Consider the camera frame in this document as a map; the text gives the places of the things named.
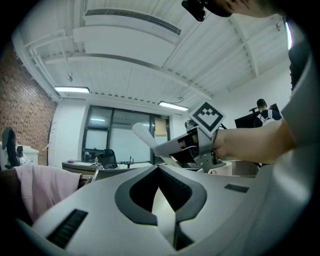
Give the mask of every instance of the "white ceiling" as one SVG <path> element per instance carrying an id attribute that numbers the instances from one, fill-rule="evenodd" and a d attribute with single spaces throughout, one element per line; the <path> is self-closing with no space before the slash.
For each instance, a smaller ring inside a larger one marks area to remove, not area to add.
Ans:
<path id="1" fill-rule="evenodd" d="M 87 54 L 85 44 L 74 41 L 74 29 L 85 26 L 86 10 L 100 8 L 142 12 L 181 29 L 164 65 Z M 220 18 L 207 11 L 200 23 L 181 6 L 181 0 L 43 0 L 22 22 L 18 35 L 13 40 L 18 55 L 48 93 L 52 94 L 54 86 L 88 87 L 90 94 L 62 96 L 123 99 L 143 106 L 176 102 L 182 96 L 180 105 L 193 108 L 221 91 L 249 82 L 288 57 L 280 16 Z M 67 81 L 68 72 L 73 82 Z"/>

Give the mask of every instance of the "computer monitor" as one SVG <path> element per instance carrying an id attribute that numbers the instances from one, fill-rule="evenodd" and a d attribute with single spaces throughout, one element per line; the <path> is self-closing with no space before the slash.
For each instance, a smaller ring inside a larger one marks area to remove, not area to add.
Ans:
<path id="1" fill-rule="evenodd" d="M 273 104 L 268 107 L 269 110 L 274 110 L 280 113 L 277 104 Z M 236 120 L 235 126 L 237 128 L 254 128 L 255 127 L 255 118 L 260 114 L 259 111 L 256 111 L 255 113 L 248 114 L 246 116 L 240 117 Z"/>

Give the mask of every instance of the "black camera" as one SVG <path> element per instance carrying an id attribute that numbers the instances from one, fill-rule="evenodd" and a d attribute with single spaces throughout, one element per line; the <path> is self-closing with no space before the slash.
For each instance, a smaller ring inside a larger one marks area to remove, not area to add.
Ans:
<path id="1" fill-rule="evenodd" d="M 232 14 L 214 0 L 183 0 L 181 4 L 198 22 L 205 20 L 205 8 L 220 17 L 230 17 Z"/>
<path id="2" fill-rule="evenodd" d="M 200 0 L 183 0 L 181 4 L 198 22 L 205 20 L 206 12 Z"/>

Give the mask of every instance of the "paper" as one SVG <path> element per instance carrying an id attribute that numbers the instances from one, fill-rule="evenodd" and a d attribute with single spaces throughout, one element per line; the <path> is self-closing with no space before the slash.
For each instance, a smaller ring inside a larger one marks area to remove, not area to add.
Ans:
<path id="1" fill-rule="evenodd" d="M 93 165 L 92 162 L 74 162 L 73 164 L 77 165 L 77 166 L 92 166 Z"/>
<path id="2" fill-rule="evenodd" d="M 205 102 L 199 105 L 189 116 L 209 138 L 212 137 L 226 118 L 226 115 L 211 102 Z"/>

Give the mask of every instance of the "fluorescent light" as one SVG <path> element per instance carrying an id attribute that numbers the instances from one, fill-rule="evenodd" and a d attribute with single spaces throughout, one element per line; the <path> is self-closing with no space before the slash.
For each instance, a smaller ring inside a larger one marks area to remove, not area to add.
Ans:
<path id="1" fill-rule="evenodd" d="M 69 86 L 57 86 L 54 88 L 57 92 L 63 93 L 90 93 L 87 87 L 69 87 Z"/>
<path id="2" fill-rule="evenodd" d="M 91 118 L 91 121 L 105 122 L 106 120 L 103 120 L 103 119 L 97 119 L 97 118 Z"/>
<path id="3" fill-rule="evenodd" d="M 286 37 L 288 41 L 288 50 L 290 50 L 292 47 L 292 34 L 290 31 L 289 24 L 287 22 L 285 23 L 285 30 L 286 30 Z"/>
<path id="4" fill-rule="evenodd" d="M 171 108 L 171 109 L 175 109 L 175 110 L 181 110 L 181 111 L 188 111 L 189 110 L 189 108 L 187 108 L 187 107 L 179 106 L 179 105 L 164 102 L 164 101 L 160 101 L 159 105 L 162 107 Z"/>

